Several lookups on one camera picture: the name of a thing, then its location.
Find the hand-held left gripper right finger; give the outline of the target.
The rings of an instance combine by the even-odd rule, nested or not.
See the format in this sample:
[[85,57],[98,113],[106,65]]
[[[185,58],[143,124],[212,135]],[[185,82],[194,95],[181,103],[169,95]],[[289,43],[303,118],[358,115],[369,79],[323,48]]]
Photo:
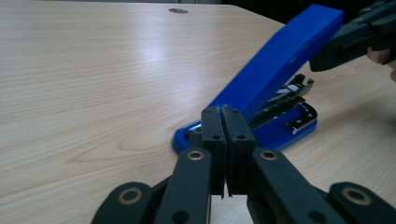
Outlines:
[[246,194],[255,224],[346,224],[279,151],[259,146],[244,116],[222,108],[230,194]]

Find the blue stapler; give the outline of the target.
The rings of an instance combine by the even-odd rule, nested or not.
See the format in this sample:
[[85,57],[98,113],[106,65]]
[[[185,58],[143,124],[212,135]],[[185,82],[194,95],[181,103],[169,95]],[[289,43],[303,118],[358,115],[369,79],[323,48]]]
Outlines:
[[[229,105],[252,121],[294,73],[340,29],[342,21],[341,10],[320,5],[308,7],[273,35],[210,104]],[[268,122],[261,121],[252,129],[260,145],[282,150],[312,133],[317,125],[314,119],[300,128],[287,125],[306,108],[307,104],[298,105],[271,116]]]

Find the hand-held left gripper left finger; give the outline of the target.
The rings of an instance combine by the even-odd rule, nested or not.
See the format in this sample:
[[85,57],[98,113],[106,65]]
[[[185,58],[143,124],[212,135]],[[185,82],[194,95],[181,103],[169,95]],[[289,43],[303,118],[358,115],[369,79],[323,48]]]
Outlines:
[[154,224],[209,224],[211,195],[224,194],[226,139],[221,112],[201,113],[201,132],[191,133],[163,195]]

